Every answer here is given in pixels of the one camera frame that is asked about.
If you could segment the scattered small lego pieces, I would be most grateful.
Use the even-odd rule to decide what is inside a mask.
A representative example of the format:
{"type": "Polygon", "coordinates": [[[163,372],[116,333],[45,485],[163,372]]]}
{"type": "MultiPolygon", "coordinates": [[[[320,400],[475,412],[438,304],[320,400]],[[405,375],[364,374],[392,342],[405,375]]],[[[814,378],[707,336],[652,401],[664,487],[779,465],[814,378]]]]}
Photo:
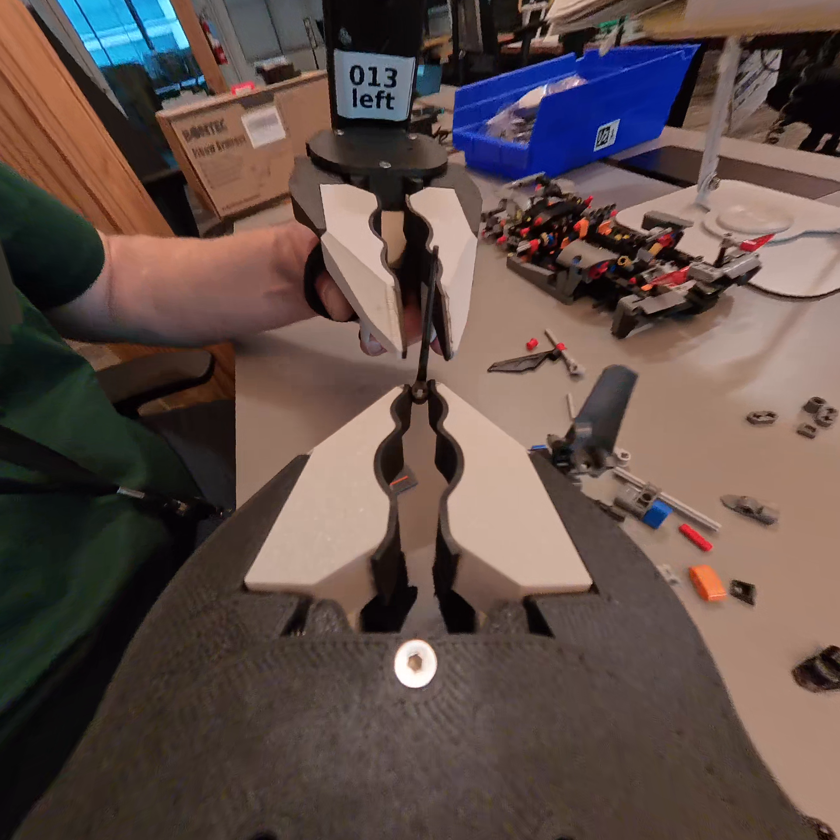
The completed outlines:
{"type": "MultiPolygon", "coordinates": [[[[609,508],[610,512],[624,511],[649,528],[657,529],[671,512],[676,511],[686,520],[679,527],[679,533],[701,552],[709,553],[712,550],[712,543],[697,531],[697,527],[709,532],[718,532],[720,524],[717,521],[664,493],[656,485],[642,481],[625,467],[612,467],[612,472],[623,483],[625,491],[615,498],[612,507],[609,508]]],[[[751,497],[724,497],[721,501],[730,511],[766,526],[778,521],[774,511],[751,497]]],[[[757,605],[758,590],[754,584],[736,579],[731,580],[729,584],[723,584],[718,573],[707,564],[690,567],[688,576],[695,592],[704,602],[719,603],[731,597],[746,606],[757,605]]],[[[798,686],[815,694],[838,692],[838,646],[827,646],[805,658],[793,667],[791,676],[798,686]]]]}

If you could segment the grey lego axle red bushes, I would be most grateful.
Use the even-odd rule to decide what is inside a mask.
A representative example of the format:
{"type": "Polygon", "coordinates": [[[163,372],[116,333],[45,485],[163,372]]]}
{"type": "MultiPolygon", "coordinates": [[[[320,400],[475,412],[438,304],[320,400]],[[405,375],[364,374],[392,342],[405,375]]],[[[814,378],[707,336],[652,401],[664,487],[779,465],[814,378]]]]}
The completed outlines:
{"type": "Polygon", "coordinates": [[[585,376],[585,368],[570,355],[566,345],[559,341],[553,332],[548,328],[544,330],[544,334],[553,346],[553,357],[562,361],[569,376],[576,381],[582,379],[585,376]]]}

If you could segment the lego car chassis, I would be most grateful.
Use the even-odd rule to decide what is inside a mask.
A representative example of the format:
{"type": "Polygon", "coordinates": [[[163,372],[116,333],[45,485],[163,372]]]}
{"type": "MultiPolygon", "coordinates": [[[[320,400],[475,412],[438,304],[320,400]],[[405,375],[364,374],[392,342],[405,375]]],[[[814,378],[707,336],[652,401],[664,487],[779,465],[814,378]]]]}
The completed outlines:
{"type": "Polygon", "coordinates": [[[693,222],[647,212],[642,227],[616,219],[616,206],[564,189],[538,173],[505,184],[499,204],[480,216],[479,234],[507,252],[507,267],[565,305],[589,298],[612,312],[622,340],[642,327],[714,308],[731,287],[751,281],[773,234],[725,234],[717,255],[691,255],[680,242],[693,222]]]}

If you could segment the brown cardboard box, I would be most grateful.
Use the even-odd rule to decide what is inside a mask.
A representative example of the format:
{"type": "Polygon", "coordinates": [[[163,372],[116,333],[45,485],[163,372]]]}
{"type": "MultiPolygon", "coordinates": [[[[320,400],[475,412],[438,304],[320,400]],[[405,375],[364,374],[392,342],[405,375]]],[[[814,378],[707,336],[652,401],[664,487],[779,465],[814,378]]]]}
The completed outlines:
{"type": "Polygon", "coordinates": [[[229,219],[288,194],[295,160],[331,126],[329,78],[311,71],[275,85],[198,98],[156,119],[194,193],[229,219]]]}

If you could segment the grey lego assembly orange stripe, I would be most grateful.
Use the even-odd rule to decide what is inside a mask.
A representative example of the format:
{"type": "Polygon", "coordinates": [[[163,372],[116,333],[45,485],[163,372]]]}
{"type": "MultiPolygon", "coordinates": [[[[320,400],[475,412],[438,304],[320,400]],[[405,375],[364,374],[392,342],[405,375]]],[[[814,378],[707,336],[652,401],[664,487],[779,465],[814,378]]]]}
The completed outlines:
{"type": "Polygon", "coordinates": [[[624,365],[605,367],[564,436],[550,435],[545,445],[530,450],[562,475],[580,482],[618,466],[614,451],[637,373],[624,365]]]}

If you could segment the person's left hand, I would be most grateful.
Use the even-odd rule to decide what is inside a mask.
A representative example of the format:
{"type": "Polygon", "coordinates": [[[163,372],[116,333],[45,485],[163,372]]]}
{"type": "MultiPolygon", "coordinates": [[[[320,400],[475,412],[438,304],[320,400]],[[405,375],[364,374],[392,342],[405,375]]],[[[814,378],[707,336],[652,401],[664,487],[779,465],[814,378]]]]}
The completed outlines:
{"type": "MultiPolygon", "coordinates": [[[[252,330],[264,332],[313,319],[318,313],[306,298],[304,270],[318,242],[314,233],[299,223],[289,222],[259,228],[254,234],[259,235],[266,249],[266,265],[260,281],[260,326],[252,330]]],[[[318,275],[315,291],[322,318],[334,322],[361,320],[328,272],[318,275]]]]}

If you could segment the thin white stand rod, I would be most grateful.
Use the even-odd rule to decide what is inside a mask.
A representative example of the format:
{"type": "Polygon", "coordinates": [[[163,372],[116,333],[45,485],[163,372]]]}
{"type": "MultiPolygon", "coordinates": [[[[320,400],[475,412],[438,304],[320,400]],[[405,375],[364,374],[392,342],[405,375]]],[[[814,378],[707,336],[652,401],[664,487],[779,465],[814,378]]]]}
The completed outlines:
{"type": "Polygon", "coordinates": [[[695,204],[709,211],[712,193],[718,188],[721,140],[729,120],[730,102],[741,60],[741,39],[725,39],[717,64],[717,85],[710,106],[705,148],[700,161],[695,204]]]}

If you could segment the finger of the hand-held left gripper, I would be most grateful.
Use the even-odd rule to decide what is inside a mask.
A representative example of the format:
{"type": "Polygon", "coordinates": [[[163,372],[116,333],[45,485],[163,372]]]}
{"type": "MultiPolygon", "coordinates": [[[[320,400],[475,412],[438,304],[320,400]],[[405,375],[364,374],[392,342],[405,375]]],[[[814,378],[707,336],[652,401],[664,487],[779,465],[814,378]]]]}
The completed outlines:
{"type": "Polygon", "coordinates": [[[375,232],[381,213],[375,194],[354,185],[321,185],[325,266],[353,305],[363,330],[392,353],[405,353],[403,305],[398,279],[375,232]]]}
{"type": "Polygon", "coordinates": [[[406,199],[427,229],[425,254],[433,261],[432,322],[446,361],[459,350],[469,316],[480,227],[477,188],[424,188],[406,199]]]}

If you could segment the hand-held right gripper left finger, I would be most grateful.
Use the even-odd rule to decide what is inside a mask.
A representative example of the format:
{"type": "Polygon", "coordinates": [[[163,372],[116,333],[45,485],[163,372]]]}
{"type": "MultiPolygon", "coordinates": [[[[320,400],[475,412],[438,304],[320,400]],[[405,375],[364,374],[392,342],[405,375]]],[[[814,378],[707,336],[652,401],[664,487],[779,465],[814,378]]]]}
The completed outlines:
{"type": "Polygon", "coordinates": [[[366,632],[399,632],[415,603],[393,480],[403,472],[410,385],[394,387],[305,458],[245,588],[336,602],[366,632]]]}

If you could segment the black office chair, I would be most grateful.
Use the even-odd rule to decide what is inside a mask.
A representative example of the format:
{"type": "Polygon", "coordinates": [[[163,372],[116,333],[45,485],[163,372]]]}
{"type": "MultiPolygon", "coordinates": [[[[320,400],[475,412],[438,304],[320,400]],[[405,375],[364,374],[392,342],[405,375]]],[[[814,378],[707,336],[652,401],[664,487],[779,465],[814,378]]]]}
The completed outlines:
{"type": "Polygon", "coordinates": [[[112,364],[95,375],[117,413],[136,419],[142,406],[208,383],[215,367],[207,350],[177,350],[112,364]]]}

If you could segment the person's left forearm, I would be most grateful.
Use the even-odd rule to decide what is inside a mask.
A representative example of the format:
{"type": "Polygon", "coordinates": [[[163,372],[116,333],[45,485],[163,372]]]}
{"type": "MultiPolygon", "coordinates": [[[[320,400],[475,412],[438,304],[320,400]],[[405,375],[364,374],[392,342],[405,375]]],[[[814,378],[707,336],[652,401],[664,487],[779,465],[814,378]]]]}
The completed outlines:
{"type": "Polygon", "coordinates": [[[202,347],[308,318],[280,261],[279,229],[222,238],[100,234],[104,262],[74,300],[46,317],[83,342],[202,347]]]}

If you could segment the black round clip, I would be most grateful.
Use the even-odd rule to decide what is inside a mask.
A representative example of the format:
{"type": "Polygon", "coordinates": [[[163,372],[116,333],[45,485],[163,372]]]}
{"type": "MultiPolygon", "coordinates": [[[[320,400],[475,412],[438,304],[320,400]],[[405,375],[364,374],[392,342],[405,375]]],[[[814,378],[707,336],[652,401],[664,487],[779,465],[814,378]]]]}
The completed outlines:
{"type": "Polygon", "coordinates": [[[64,494],[120,497],[160,517],[186,522],[224,520],[233,512],[214,505],[203,497],[174,497],[157,490],[137,490],[110,481],[54,449],[6,426],[1,426],[1,460],[43,477],[43,480],[37,482],[4,477],[1,479],[1,493],[4,496],[64,494]]]}

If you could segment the white stand base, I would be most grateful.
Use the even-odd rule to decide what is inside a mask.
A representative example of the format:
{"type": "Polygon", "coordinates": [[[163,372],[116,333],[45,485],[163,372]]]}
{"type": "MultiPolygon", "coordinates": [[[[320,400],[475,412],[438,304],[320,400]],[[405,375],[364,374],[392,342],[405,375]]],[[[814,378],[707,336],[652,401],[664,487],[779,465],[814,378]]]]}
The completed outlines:
{"type": "Polygon", "coordinates": [[[724,235],[737,243],[772,235],[757,255],[762,269],[751,280],[783,298],[821,298],[839,288],[839,209],[828,203],[747,182],[723,180],[697,200],[692,186],[620,211],[617,221],[640,228],[649,213],[692,223],[680,246],[709,261],[724,235]]]}

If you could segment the clear plastic bags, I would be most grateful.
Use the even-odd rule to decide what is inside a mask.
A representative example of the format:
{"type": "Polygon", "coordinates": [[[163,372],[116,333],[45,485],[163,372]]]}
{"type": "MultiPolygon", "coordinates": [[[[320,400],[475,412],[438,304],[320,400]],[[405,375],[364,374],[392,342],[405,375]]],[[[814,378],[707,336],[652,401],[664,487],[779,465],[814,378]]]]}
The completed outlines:
{"type": "Polygon", "coordinates": [[[586,79],[575,73],[535,87],[487,120],[482,132],[492,139],[525,145],[531,139],[533,126],[544,99],[587,84],[586,79]]]}

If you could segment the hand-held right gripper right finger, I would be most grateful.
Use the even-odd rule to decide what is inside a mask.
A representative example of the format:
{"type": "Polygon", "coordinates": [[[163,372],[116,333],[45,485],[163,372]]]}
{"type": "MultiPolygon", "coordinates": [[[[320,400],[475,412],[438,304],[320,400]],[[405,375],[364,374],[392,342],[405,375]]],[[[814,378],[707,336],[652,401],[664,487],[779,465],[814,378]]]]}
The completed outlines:
{"type": "Polygon", "coordinates": [[[588,592],[590,572],[529,452],[448,386],[429,385],[438,508],[434,593],[447,627],[531,596],[588,592]]]}

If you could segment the blue plastic bin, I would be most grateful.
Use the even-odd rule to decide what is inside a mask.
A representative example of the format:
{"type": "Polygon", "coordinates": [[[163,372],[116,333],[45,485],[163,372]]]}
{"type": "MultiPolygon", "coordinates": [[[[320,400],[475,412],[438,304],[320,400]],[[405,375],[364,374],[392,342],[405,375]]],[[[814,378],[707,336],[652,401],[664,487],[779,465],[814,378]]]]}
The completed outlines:
{"type": "Polygon", "coordinates": [[[656,140],[699,46],[622,46],[561,56],[455,91],[453,142],[468,167],[516,180],[559,175],[656,140]],[[525,142],[489,136],[486,123],[544,84],[578,76],[550,94],[525,142]]]}

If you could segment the person's dark blue pants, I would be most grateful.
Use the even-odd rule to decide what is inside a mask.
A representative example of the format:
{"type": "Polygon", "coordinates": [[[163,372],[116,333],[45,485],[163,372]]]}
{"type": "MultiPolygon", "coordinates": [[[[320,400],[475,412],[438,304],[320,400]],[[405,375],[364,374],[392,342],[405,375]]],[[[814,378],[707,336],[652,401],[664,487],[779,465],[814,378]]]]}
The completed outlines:
{"type": "Polygon", "coordinates": [[[163,437],[213,504],[236,508],[235,402],[220,400],[142,416],[163,437]]]}

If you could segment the red fire extinguisher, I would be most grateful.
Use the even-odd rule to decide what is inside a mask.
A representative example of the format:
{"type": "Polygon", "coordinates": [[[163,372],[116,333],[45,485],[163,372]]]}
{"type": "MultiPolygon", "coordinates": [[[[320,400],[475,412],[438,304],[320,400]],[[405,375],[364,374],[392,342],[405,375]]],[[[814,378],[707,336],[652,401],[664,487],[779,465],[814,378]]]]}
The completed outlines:
{"type": "Polygon", "coordinates": [[[219,67],[224,67],[228,64],[228,58],[226,55],[224,45],[220,38],[217,36],[213,23],[211,22],[210,18],[207,16],[206,13],[200,13],[198,16],[198,20],[199,24],[201,25],[202,31],[205,35],[206,41],[209,45],[209,48],[213,53],[213,57],[216,61],[216,64],[219,67]]]}

